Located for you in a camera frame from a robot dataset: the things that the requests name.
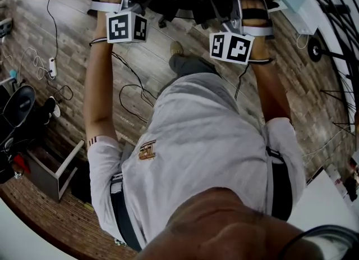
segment black and white square marker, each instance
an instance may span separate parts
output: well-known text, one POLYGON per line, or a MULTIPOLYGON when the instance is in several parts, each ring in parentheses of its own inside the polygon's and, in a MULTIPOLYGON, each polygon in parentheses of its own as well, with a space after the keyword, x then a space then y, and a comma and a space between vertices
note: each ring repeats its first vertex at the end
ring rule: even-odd
POLYGON ((213 46, 211 55, 214 57, 222 57, 224 47, 224 35, 215 35, 213 37, 213 46))
POLYGON ((119 15, 108 19, 109 39, 128 39, 128 15, 119 15))
POLYGON ((251 42, 247 39, 232 35, 228 49, 228 60, 246 62, 250 53, 251 42))
POLYGON ((147 33, 147 19, 144 19, 136 15, 134 39, 146 40, 146 33, 147 33))

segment shoe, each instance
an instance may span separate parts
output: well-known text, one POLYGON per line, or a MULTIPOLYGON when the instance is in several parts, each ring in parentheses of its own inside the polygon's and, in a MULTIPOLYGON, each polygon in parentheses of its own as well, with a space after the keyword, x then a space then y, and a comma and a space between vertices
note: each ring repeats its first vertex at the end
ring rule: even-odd
POLYGON ((171 49, 172 56, 174 56, 175 54, 183 56, 183 47, 182 47, 181 43, 179 43, 179 42, 171 43, 170 49, 171 49))

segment wristband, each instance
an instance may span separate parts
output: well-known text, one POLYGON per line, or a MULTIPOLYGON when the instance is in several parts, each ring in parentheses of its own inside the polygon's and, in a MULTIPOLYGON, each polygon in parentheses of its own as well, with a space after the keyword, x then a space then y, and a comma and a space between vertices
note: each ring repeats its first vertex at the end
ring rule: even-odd
POLYGON ((267 65, 274 61, 273 58, 268 58, 267 60, 248 60, 248 63, 253 65, 267 65))
POLYGON ((100 43, 100 42, 107 42, 107 38, 94 39, 92 42, 89 43, 89 45, 92 47, 93 44, 100 43))

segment wooden floor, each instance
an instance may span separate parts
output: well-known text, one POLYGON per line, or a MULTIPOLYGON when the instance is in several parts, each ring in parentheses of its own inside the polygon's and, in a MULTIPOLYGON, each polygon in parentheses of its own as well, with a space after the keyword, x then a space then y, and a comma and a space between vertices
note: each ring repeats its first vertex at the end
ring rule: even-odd
MULTIPOLYGON (((56 52, 55 28, 46 11, 47 0, 4 0, 8 9, 0 9, 14 20, 14 29, 3 46, 4 59, 2 76, 10 69, 18 70, 20 60, 27 47, 35 48, 44 64, 56 52)), ((51 0, 49 9, 56 19, 58 27, 58 76, 52 85, 60 88, 69 85, 73 99, 60 104, 62 116, 49 124, 47 138, 64 156, 81 139, 85 139, 82 103, 84 100, 84 82, 86 65, 96 20, 86 14, 90 0, 51 0)), ((162 30, 157 26, 159 15, 148 11, 146 17, 151 21, 148 42, 145 44, 115 45, 114 50, 123 56, 145 84, 145 88, 158 94, 161 88, 173 77, 169 69, 169 45, 180 41, 186 53, 193 53, 209 59, 209 33, 216 31, 211 26, 203 31, 192 21, 174 20, 162 30)), ((287 19, 280 13, 272 14, 276 39, 269 43, 271 53, 277 60, 277 69, 286 88, 292 108, 293 123, 297 131, 298 142, 303 155, 323 147, 339 128, 332 122, 347 122, 347 115, 341 102, 320 93, 320 89, 339 89, 335 73, 329 59, 319 63, 310 61, 306 49, 296 46, 298 35, 287 19)), ((21 66, 21 76, 36 90, 36 99, 42 104, 55 90, 46 84, 46 80, 37 79, 37 68, 33 66, 35 54, 28 51, 21 66)), ((118 136, 136 144, 144 132, 146 124, 126 112, 118 99, 119 90, 126 84, 137 84, 136 77, 129 69, 117 61, 114 62, 114 122, 118 136)), ((214 62, 220 74, 228 80, 228 89, 234 94, 238 75, 243 67, 228 63, 214 62)), ((138 89, 124 90, 123 103, 144 118, 151 114, 151 107, 140 98, 138 89)), ((238 96, 241 105, 259 127, 263 124, 255 78, 249 71, 243 78, 238 96)), ((354 150, 354 137, 340 132, 323 150, 317 154, 304 156, 307 177, 322 165, 334 164, 343 171, 354 150)), ((81 203, 68 191, 60 204, 52 203, 26 179, 9 181, 1 187, 11 201, 16 203, 30 219, 71 247, 96 259, 132 258, 134 253, 127 248, 117 247, 111 237, 102 232, 93 212, 85 210, 81 203)))

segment power strip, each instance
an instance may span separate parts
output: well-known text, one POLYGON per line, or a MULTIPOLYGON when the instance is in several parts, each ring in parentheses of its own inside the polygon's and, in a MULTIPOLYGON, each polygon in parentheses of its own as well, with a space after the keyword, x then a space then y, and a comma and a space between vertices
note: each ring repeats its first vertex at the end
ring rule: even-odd
POLYGON ((49 74, 51 78, 55 78, 57 76, 57 68, 56 68, 56 60, 52 57, 49 59, 49 74))

